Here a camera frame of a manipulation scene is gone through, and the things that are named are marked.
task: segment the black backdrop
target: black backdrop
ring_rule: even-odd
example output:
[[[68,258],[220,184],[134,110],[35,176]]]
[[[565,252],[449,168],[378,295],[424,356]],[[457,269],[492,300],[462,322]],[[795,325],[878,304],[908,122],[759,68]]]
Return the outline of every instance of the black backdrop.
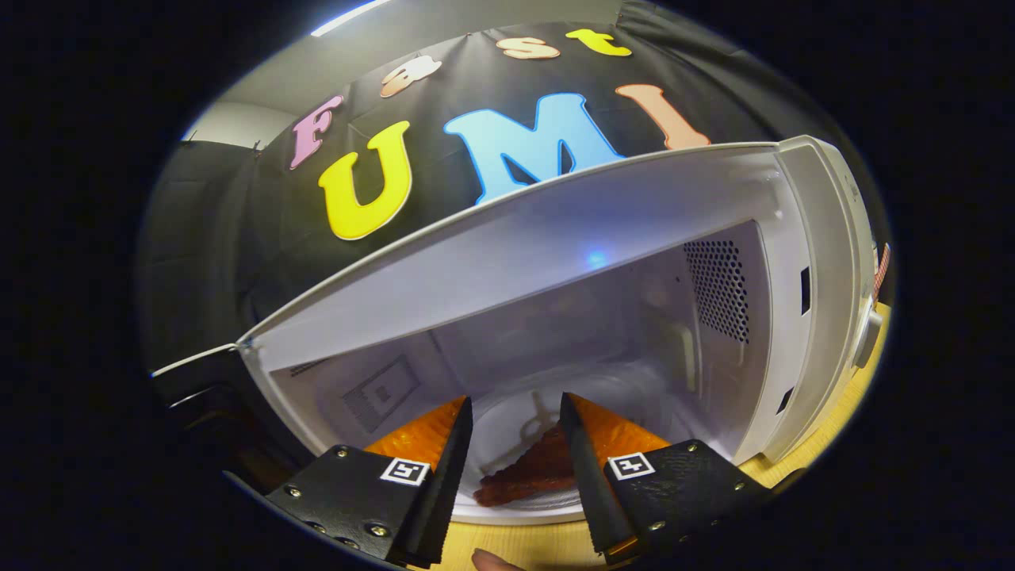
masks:
[[[604,56],[565,38],[582,27],[611,33],[614,44],[632,55]],[[518,60],[495,46],[525,37],[547,42],[560,56]],[[382,98],[382,78],[420,55],[443,67]],[[847,135],[810,97],[709,30],[656,11],[649,2],[628,2],[616,25],[555,22],[477,30],[406,54],[349,85],[336,85],[328,97],[341,94],[343,101],[319,136],[320,148],[295,169],[289,168],[291,127],[257,158],[253,149],[245,154],[218,143],[181,144],[155,185],[139,243],[139,310],[148,368],[236,341],[336,271],[473,205],[481,187],[472,159],[460,137],[444,132],[455,117],[494,109],[532,128],[541,96],[578,92],[617,152],[633,156],[664,150],[665,136],[652,118],[614,92],[631,83],[662,87],[667,100],[714,144],[808,134],[836,145],[864,193],[875,239],[879,244],[892,240],[874,177]],[[318,176],[338,157],[356,151],[356,192],[361,203],[371,201],[384,176],[366,141],[401,120],[410,123],[404,135],[413,180],[408,201],[391,223],[369,235],[354,241],[336,237]],[[891,303],[892,287],[889,279],[883,301]]]
[[[8,441],[23,449],[7,456],[9,568],[346,567],[232,496],[166,425],[130,300],[139,220],[180,132],[350,4],[13,7],[7,398],[21,414]],[[724,536],[695,567],[1002,568],[1013,556],[1001,469],[1010,350],[992,345],[1006,340],[1005,258],[993,248],[1010,176],[997,153],[1007,147],[992,144],[1012,126],[1010,6],[679,9],[845,126],[905,253],[893,261],[894,339],[845,436],[750,533]]]

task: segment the open microwave door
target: open microwave door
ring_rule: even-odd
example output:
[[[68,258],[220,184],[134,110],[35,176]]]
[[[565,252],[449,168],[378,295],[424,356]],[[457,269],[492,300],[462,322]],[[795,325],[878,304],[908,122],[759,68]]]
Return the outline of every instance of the open microwave door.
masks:
[[[838,151],[811,137],[668,150],[474,206],[338,272],[238,346],[315,454],[469,395],[454,519],[582,519],[577,491],[471,495],[560,395],[734,463],[816,428],[864,346],[875,261]]]

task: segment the food item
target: food item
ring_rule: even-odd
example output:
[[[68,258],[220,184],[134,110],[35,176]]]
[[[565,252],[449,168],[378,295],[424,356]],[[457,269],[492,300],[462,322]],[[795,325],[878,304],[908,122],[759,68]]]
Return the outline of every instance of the food item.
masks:
[[[385,456],[428,462],[430,469],[435,471],[463,403],[465,396],[442,405],[415,421],[395,429],[364,450]]]
[[[514,465],[483,478],[479,483],[482,488],[473,494],[473,498],[485,507],[573,486],[574,470],[560,425],[556,424],[546,431]]]
[[[669,442],[635,425],[616,413],[595,403],[567,394],[585,425],[586,434],[592,441],[596,459],[600,468],[611,456],[624,456],[634,452],[651,452],[666,448]]]
[[[568,394],[592,441],[599,467],[611,456],[650,452],[666,448],[669,442],[620,415]],[[522,457],[504,470],[483,478],[482,488],[473,494],[481,506],[492,507],[528,498],[539,492],[566,490],[574,485],[567,439],[557,423],[543,434]]]

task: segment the white wall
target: white wall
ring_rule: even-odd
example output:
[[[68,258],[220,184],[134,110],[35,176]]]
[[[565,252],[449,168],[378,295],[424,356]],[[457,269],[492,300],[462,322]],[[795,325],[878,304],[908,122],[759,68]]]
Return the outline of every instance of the white wall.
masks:
[[[240,146],[264,148],[284,131],[296,116],[274,109],[242,102],[212,103],[187,132],[195,141],[215,141]]]

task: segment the blue letter m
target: blue letter m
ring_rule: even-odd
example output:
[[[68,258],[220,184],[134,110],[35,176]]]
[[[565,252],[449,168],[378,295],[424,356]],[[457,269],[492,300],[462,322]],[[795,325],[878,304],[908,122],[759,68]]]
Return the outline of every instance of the blue letter m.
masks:
[[[560,175],[566,146],[573,170],[623,158],[617,154],[585,110],[579,93],[553,93],[536,103],[536,125],[529,129],[491,109],[456,117],[445,132],[465,141],[483,191],[476,204],[525,188],[515,180],[506,158],[537,181]]]

